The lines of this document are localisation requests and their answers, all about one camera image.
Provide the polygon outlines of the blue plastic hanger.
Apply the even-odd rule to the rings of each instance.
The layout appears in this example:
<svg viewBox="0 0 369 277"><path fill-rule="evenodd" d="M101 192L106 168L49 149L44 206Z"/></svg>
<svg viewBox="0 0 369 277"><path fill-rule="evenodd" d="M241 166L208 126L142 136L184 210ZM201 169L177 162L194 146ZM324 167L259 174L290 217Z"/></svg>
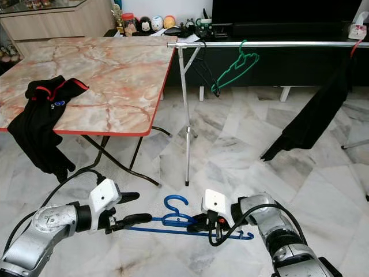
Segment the blue plastic hanger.
<svg viewBox="0 0 369 277"><path fill-rule="evenodd" d="M151 229L150 227L129 227L127 230L189 235L190 237L208 237L208 232L187 232L187 226L195 223L192 220L192 216L194 215L188 215L180 211L180 209L172 203L172 201L175 200L181 201L184 205L189 205L187 198L179 194L166 196L163 200L163 205L166 210L169 210L169 213L162 216L154 216L151 220L152 223L157 223L159 225L158 229ZM255 235L253 233L245 232L238 227L230 234L229 238L248 241L255 238Z"/></svg>

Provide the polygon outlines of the black jersey with red stripes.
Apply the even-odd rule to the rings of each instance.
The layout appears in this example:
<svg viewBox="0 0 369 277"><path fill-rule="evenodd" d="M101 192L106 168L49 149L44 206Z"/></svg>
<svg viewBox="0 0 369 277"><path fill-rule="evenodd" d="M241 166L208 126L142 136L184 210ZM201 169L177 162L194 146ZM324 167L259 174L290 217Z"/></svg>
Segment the black jersey with red stripes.
<svg viewBox="0 0 369 277"><path fill-rule="evenodd" d="M54 129L70 101L87 90L89 86L76 77L57 76L30 82L25 93L27 155L37 168L59 181L66 179L76 166L58 148L62 137Z"/></svg>

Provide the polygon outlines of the red plastic hanger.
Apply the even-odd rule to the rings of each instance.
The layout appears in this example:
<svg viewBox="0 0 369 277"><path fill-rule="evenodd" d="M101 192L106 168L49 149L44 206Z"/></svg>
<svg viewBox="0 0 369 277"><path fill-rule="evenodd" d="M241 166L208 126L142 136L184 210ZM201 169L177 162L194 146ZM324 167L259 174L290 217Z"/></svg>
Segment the red plastic hanger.
<svg viewBox="0 0 369 277"><path fill-rule="evenodd" d="M359 45L361 45L361 43L362 43L362 39L358 40L358 41L353 45L353 47L352 47L352 49L351 49L351 52L350 52L350 54L349 54L349 57L350 57L350 58L353 58L354 53L355 53L355 52L356 52L356 50L359 48Z"/></svg>

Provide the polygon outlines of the glass jar with red lid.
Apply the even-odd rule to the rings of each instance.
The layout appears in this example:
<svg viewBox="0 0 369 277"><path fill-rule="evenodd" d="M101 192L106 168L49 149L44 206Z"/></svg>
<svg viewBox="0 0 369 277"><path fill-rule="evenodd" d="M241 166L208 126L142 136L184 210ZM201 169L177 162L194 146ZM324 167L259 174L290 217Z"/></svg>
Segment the glass jar with red lid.
<svg viewBox="0 0 369 277"><path fill-rule="evenodd" d="M134 13L122 13L121 20L123 23L124 34L127 37L134 36L138 32L137 19Z"/></svg>

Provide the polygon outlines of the black television console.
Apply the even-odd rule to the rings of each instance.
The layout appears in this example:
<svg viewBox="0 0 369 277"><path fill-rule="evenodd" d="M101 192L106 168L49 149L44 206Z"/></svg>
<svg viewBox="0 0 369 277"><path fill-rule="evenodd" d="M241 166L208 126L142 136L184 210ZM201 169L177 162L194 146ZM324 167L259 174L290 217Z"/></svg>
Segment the black television console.
<svg viewBox="0 0 369 277"><path fill-rule="evenodd" d="M351 47L245 48L246 53L258 53L260 61L231 85L324 85L351 51ZM186 85L198 88L204 79L217 79L237 57L237 48L201 48L186 73Z"/></svg>

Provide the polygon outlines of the black round doll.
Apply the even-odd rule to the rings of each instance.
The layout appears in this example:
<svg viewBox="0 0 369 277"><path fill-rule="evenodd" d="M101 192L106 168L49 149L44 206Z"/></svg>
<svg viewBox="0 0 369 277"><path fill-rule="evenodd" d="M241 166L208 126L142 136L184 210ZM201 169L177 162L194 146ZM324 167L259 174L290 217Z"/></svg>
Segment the black round doll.
<svg viewBox="0 0 369 277"><path fill-rule="evenodd" d="M137 24L138 31L140 33L150 34L152 31L151 20L147 16L140 18Z"/></svg>

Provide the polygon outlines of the silver clothes rack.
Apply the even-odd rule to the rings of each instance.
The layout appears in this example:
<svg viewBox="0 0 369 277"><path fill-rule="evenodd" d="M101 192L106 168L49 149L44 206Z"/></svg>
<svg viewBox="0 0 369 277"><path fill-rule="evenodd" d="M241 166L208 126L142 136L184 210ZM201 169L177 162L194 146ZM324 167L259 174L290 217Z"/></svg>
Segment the silver clothes rack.
<svg viewBox="0 0 369 277"><path fill-rule="evenodd" d="M184 115L186 119L185 133L185 171L184 171L184 186L190 186L191 173L191 156L190 146L191 140L194 137L191 127L191 116L189 109L189 100L186 85L186 73L193 64L196 55L201 48L231 48L235 47L239 52L242 52L243 47L247 48L369 48L369 42L327 42L326 40L287 40L286 42L169 42L167 47L174 48L178 58L179 76L181 80L182 100L184 106Z"/></svg>

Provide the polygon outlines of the light wooden cabinet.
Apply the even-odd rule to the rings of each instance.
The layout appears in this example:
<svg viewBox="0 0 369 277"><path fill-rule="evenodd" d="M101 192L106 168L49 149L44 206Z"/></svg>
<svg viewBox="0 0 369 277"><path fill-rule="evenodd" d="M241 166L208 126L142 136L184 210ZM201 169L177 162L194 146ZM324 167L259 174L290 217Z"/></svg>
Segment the light wooden cabinet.
<svg viewBox="0 0 369 277"><path fill-rule="evenodd" d="M0 11L0 25L13 47L29 56L50 39L102 37L114 29L111 0L53 0L31 9L17 3Z"/></svg>

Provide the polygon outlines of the black soundbar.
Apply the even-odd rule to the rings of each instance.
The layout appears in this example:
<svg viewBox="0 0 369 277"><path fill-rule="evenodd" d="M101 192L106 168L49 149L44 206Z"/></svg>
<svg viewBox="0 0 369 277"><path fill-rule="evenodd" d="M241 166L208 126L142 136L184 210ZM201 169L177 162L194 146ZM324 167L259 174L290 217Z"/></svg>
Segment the black soundbar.
<svg viewBox="0 0 369 277"><path fill-rule="evenodd" d="M235 23L229 36L233 39L339 39L346 35L347 21Z"/></svg>

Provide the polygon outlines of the black flat television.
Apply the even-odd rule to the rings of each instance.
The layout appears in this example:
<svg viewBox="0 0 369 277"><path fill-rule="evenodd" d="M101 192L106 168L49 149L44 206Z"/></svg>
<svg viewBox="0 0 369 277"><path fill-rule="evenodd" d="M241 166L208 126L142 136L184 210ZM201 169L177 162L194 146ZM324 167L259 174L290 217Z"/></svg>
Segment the black flat television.
<svg viewBox="0 0 369 277"><path fill-rule="evenodd" d="M235 23L338 22L349 24L363 0L212 0L212 23L229 36ZM305 39L305 40L340 40Z"/></svg>

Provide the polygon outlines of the white tissue box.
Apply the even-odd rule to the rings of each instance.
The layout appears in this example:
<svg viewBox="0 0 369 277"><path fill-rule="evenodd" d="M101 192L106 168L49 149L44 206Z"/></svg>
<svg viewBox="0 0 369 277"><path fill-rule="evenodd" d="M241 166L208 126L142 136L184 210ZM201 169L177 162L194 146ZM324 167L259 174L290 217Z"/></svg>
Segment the white tissue box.
<svg viewBox="0 0 369 277"><path fill-rule="evenodd" d="M369 10L359 13L354 18L353 24L348 29L348 39L351 40L364 40L366 35L369 34L369 27L366 26L366 20L369 18Z"/></svg>

